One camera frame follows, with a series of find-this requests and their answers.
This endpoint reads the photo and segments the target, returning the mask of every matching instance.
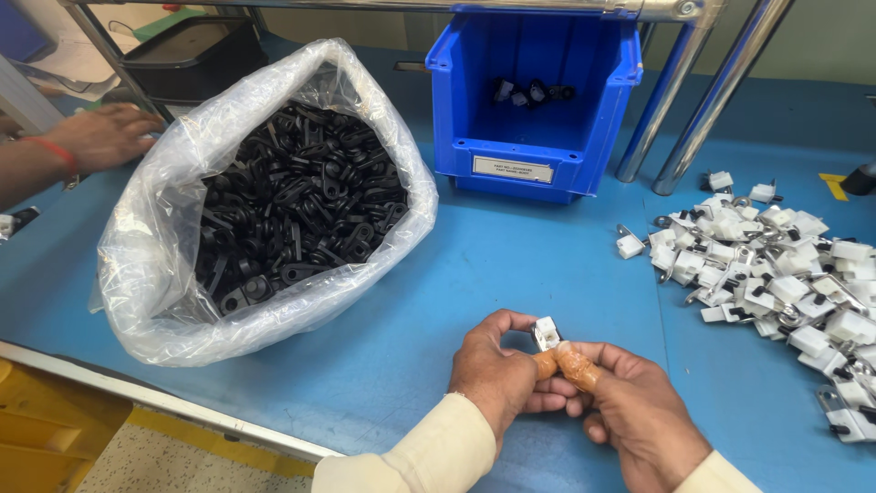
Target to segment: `clear plastic bag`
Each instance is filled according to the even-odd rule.
[[[361,118],[392,157],[410,211],[367,263],[334,268],[222,318],[194,279],[206,188],[288,99]],[[438,194],[410,131],[342,39],[310,43],[177,119],[144,157],[97,247],[109,325],[144,363],[196,367],[336,317],[432,230]]]

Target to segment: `blue workbench surface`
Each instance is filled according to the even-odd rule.
[[[269,40],[266,50],[284,47]],[[432,164],[429,75],[392,72],[422,54],[358,48]],[[876,446],[841,445],[813,391],[823,378],[796,351],[750,325],[706,325],[688,291],[658,286],[647,257],[622,261],[614,231],[644,234],[657,215],[689,208],[706,168],[728,170],[737,191],[776,178],[785,206],[839,236],[876,242],[876,196],[835,200],[817,173],[848,174],[876,149],[873,88],[749,80],[671,197],[648,188],[708,78],[692,76],[642,177],[611,175],[656,78],[633,91],[599,197],[569,206],[452,189],[437,176],[435,229],[359,302],[321,329],[205,368],[161,368],[131,358],[104,314],[86,305],[95,245],[129,168],[89,177],[0,247],[0,339],[118,372],[236,418],[345,454],[384,452],[441,398],[462,337],[507,307],[555,318],[569,339],[608,340],[670,374],[712,445],[764,491],[869,490]],[[527,334],[506,338],[532,351]],[[617,491],[615,453],[580,421],[523,416],[509,429],[477,491]]]

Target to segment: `black plastic tray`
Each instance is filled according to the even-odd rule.
[[[120,60],[150,98],[204,101],[267,63],[247,17],[198,16],[172,25]]]

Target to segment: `black rubber plunger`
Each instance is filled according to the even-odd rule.
[[[851,172],[839,186],[852,195],[867,195],[876,189],[876,161]]]

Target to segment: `green object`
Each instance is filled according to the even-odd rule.
[[[134,30],[134,37],[137,38],[141,43],[146,41],[147,39],[151,39],[153,36],[158,34],[159,32],[164,31],[168,27],[180,22],[186,18],[192,18],[195,16],[202,16],[207,14],[205,11],[195,11],[192,9],[181,9],[178,12],[174,12],[173,14],[161,18],[151,24],[144,25],[138,29]]]

